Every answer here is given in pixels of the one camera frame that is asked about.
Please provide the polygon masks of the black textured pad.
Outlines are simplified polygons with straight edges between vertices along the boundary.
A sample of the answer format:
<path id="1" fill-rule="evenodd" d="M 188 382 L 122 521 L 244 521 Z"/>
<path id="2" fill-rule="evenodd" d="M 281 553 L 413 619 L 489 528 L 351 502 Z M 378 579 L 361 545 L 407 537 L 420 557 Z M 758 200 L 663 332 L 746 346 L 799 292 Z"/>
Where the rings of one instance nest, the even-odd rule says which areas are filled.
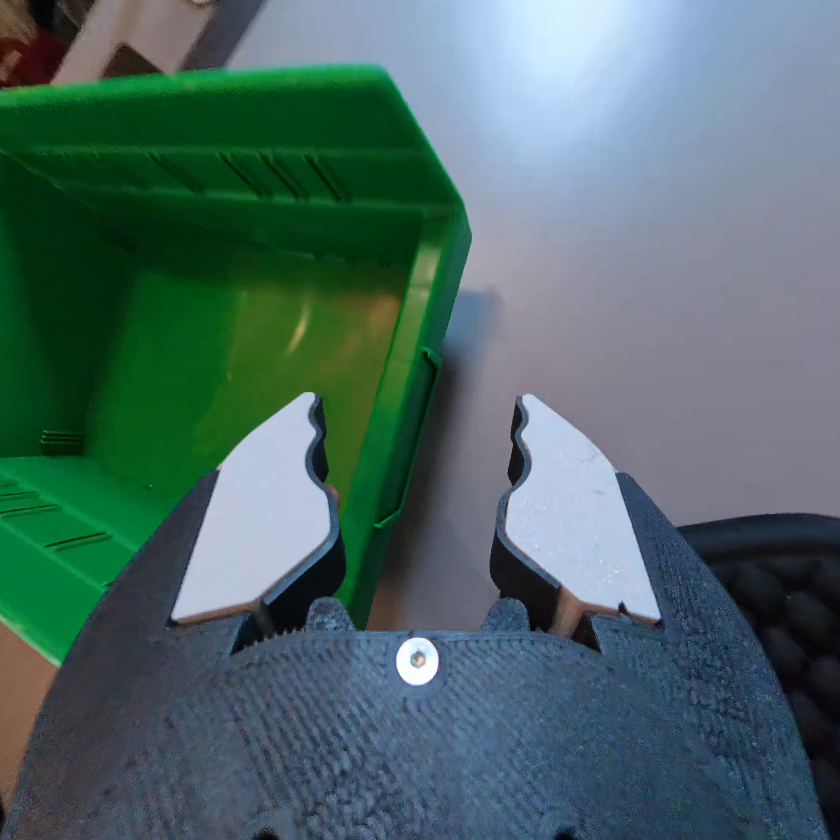
<path id="1" fill-rule="evenodd" d="M 794 714 L 831 838 L 839 837 L 839 519 L 776 513 L 680 532 L 758 636 Z"/>

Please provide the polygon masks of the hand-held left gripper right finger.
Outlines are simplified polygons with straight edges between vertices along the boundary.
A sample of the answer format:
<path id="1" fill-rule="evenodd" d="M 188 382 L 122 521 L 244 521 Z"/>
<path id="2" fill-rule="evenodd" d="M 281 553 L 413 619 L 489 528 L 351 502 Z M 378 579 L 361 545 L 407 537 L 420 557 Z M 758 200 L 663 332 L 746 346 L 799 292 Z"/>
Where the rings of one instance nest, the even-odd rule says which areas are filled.
<path id="1" fill-rule="evenodd" d="M 613 464 L 535 395 L 516 399 L 507 474 L 490 576 L 533 629 L 572 637 L 588 615 L 661 622 Z"/>

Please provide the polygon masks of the green plastic bin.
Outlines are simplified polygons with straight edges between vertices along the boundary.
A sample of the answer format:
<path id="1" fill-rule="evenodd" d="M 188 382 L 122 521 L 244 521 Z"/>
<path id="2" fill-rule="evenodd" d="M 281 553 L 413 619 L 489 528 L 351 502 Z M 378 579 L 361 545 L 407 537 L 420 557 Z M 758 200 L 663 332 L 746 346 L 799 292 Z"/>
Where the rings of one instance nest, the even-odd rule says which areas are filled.
<path id="1" fill-rule="evenodd" d="M 1 106 L 2 625 L 60 667 L 196 481 L 315 392 L 364 628 L 471 240 L 394 80 L 206 70 Z"/>

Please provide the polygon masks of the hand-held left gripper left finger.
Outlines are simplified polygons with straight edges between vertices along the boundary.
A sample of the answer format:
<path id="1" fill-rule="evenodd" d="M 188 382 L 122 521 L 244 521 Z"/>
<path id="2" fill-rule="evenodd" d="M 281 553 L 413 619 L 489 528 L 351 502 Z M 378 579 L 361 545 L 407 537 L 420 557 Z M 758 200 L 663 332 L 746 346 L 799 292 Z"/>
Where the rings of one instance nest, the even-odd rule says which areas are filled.
<path id="1" fill-rule="evenodd" d="M 248 433 L 170 515 L 182 565 L 170 624 L 240 617 L 257 634 L 302 629 L 346 572 L 328 483 L 322 399 L 303 392 Z"/>

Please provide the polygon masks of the red object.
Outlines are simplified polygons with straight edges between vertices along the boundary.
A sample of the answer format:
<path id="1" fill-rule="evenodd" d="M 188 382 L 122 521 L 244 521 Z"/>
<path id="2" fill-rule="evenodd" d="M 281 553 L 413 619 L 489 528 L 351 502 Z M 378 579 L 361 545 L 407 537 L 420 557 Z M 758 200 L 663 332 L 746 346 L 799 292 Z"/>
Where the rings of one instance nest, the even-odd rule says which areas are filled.
<path id="1" fill-rule="evenodd" d="M 54 34 L 38 28 L 30 39 L 1 38 L 1 88 L 49 84 L 67 47 Z"/>

